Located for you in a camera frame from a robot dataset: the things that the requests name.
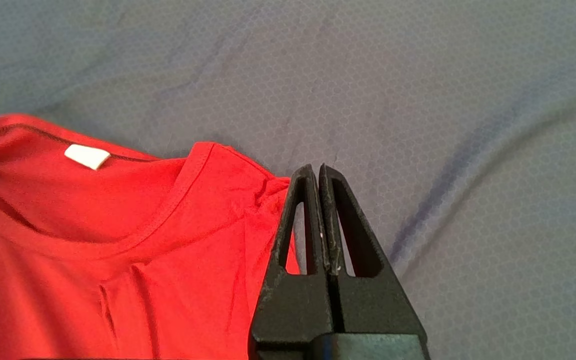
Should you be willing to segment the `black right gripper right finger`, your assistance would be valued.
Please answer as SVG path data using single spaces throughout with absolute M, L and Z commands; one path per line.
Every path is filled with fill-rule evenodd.
M 323 164 L 318 173 L 333 323 L 345 333 L 412 335 L 423 325 L 346 177 Z

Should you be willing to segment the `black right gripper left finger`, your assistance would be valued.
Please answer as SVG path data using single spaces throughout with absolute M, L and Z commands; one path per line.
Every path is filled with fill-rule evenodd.
M 303 205 L 306 274 L 288 272 L 297 206 Z M 250 360 L 310 360 L 313 340 L 333 331 L 324 261 L 322 208 L 310 164 L 292 174 L 253 321 Z

